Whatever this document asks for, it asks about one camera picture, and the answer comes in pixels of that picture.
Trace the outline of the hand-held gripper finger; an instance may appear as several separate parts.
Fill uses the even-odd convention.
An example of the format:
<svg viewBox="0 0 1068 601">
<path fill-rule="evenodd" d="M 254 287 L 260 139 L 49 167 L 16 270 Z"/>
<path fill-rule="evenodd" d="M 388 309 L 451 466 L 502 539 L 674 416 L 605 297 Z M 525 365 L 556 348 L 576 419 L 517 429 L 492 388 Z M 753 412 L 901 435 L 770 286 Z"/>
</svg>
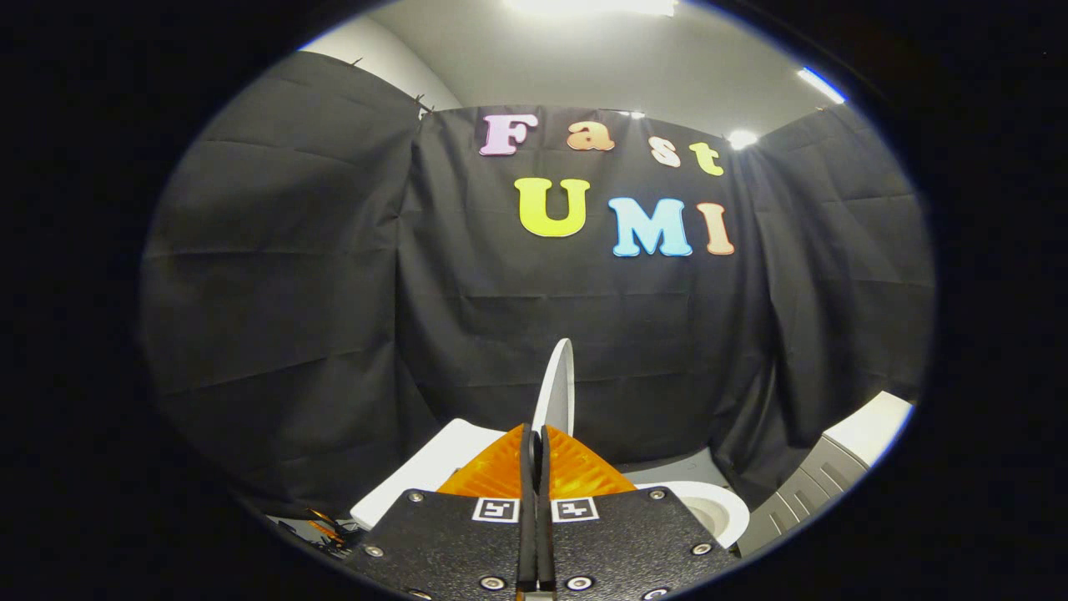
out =
<svg viewBox="0 0 1068 601">
<path fill-rule="evenodd" d="M 640 488 L 571 434 L 541 427 L 539 584 L 557 600 L 656 600 L 736 568 L 671 488 Z"/>
<path fill-rule="evenodd" d="M 451 423 L 351 509 L 344 566 L 403 600 L 519 600 L 537 585 L 531 428 Z"/>
</svg>

